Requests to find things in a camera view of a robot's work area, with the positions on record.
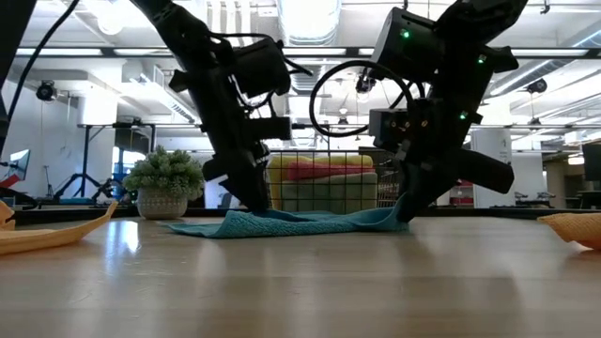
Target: ceiling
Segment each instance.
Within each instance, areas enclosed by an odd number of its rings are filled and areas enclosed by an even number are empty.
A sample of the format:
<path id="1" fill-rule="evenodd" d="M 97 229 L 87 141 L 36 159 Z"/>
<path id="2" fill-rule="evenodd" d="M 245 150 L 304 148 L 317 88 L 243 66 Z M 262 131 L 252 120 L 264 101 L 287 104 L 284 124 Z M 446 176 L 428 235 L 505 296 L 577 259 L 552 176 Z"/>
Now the ceiling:
<path id="1" fill-rule="evenodd" d="M 227 24 L 231 18 L 238 23 L 237 31 L 242 25 L 244 0 L 227 1 L 176 1 L 186 7 L 199 18 L 203 18 L 212 29 L 216 28 L 216 18 L 219 18 L 222 32 L 229 29 Z M 274 38 L 282 38 L 278 24 L 278 10 L 276 2 L 272 0 L 250 1 L 250 31 L 261 32 Z M 316 20 L 315 12 L 320 4 L 330 3 L 330 0 L 286 0 L 305 1 L 306 12 L 297 12 L 297 20 Z M 157 32 L 149 25 L 148 21 L 139 13 L 131 3 L 123 0 L 113 1 L 119 5 L 118 10 L 113 9 L 113 15 L 107 23 L 108 0 L 82 0 L 75 12 L 54 34 L 48 46 L 54 47 L 164 47 Z M 66 9 L 69 1 L 38 0 L 34 16 L 23 38 L 22 46 L 35 46 L 48 28 Z M 372 1 L 372 0 L 343 0 L 336 27 L 336 39 L 331 46 L 360 46 L 373 47 L 376 43 L 383 22 L 393 6 L 399 6 L 399 1 Z M 416 14 L 429 17 L 433 20 L 453 3 L 452 0 L 410 0 L 408 10 Z M 213 15 L 213 9 L 219 4 L 220 15 Z M 601 31 L 601 2 L 595 0 L 552 1 L 549 13 L 541 14 L 543 1 L 530 1 L 519 21 L 498 38 L 490 43 L 491 46 L 534 48 L 534 47 L 573 47 L 591 33 Z M 26 59 L 20 58 L 15 66 L 24 65 Z M 340 59 L 313 59 L 313 64 L 323 64 L 326 68 L 338 64 Z M 503 83 L 525 73 L 524 70 L 540 66 L 543 60 L 520 60 L 520 69 L 514 72 L 496 74 L 494 83 Z M 36 62 L 35 69 L 80 69 L 93 74 L 98 79 L 111 86 L 123 99 L 118 106 L 119 116 L 139 116 L 145 121 L 161 123 L 182 123 L 185 119 L 177 116 L 168 109 L 164 101 L 157 100 L 155 95 L 145 93 L 138 84 L 129 81 L 126 77 L 124 65 L 127 70 L 141 69 L 146 74 L 154 73 L 160 69 L 169 80 L 172 70 L 177 69 L 173 59 L 135 59 L 127 58 L 41 58 Z M 368 98 L 358 100 L 354 92 L 357 69 L 339 73 L 334 80 L 324 86 L 324 98 L 318 109 L 323 115 L 322 119 L 335 122 L 341 115 L 341 109 L 348 116 L 355 116 L 354 121 L 365 123 L 369 109 L 381 108 L 389 105 L 399 94 L 399 89 L 394 83 L 383 82 L 378 84 Z M 494 109 L 483 108 L 491 116 L 489 121 L 495 119 L 495 109 L 507 111 L 503 123 L 528 123 L 533 116 L 541 116 L 545 124 L 565 124 L 585 121 L 596 123 L 595 116 L 601 117 L 601 100 L 597 94 L 601 92 L 601 59 L 578 60 L 567 64 L 565 67 L 554 69 L 545 74 L 548 90 L 542 95 L 531 97 L 525 91 L 517 90 L 506 95 L 488 96 L 485 101 Z M 184 106 L 192 107 L 192 101 L 187 94 L 169 93 Z M 306 98 L 278 98 L 275 100 L 276 110 L 280 115 L 290 114 L 302 120 L 308 116 Z M 565 131 L 548 131 L 545 135 L 559 137 Z M 177 134 L 169 131 L 170 136 Z M 548 139 L 550 137 L 534 136 L 535 139 Z"/>

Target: blue cloth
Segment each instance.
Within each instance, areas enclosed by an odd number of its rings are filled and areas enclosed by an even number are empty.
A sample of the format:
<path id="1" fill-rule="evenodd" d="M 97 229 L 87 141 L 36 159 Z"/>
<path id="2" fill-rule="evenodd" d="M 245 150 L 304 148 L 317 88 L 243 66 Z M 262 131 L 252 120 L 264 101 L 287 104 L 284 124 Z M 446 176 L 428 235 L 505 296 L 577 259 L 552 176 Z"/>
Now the blue cloth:
<path id="1" fill-rule="evenodd" d="M 263 213 L 228 211 L 222 223 L 167 224 L 181 235 L 203 238 L 258 238 L 336 234 L 347 232 L 401 232 L 408 225 L 396 220 L 399 208 L 383 207 L 348 215 L 329 212 L 284 212 L 268 210 Z"/>

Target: table surface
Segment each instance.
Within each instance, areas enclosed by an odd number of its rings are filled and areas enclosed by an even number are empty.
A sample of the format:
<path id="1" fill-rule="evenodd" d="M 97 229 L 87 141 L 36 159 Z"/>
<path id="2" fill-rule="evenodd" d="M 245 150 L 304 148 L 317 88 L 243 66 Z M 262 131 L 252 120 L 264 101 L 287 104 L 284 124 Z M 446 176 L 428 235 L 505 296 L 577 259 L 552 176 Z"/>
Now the table surface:
<path id="1" fill-rule="evenodd" d="M 600 300 L 600 253 L 504 219 L 229 240 L 116 220 L 0 256 L 2 338 L 598 337 Z"/>

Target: exposed ductwork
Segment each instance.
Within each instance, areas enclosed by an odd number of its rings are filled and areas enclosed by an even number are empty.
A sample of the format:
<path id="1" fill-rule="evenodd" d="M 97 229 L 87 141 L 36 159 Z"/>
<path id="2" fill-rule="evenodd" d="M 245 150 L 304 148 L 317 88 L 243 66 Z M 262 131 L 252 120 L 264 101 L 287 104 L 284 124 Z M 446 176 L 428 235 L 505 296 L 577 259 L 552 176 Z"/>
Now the exposed ductwork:
<path id="1" fill-rule="evenodd" d="M 278 0 L 278 24 L 286 46 L 332 46 L 342 10 L 342 0 Z M 292 75 L 292 89 L 308 95 L 325 72 L 325 66 L 305 66 L 314 73 Z"/>
<path id="2" fill-rule="evenodd" d="M 580 33 L 570 38 L 564 47 L 571 48 L 599 48 L 601 47 L 601 21 L 597 22 Z M 519 88 L 549 75 L 551 72 L 563 68 L 575 60 L 547 60 L 532 61 L 524 67 L 513 71 L 490 86 L 488 97 L 496 97 L 511 93 Z"/>

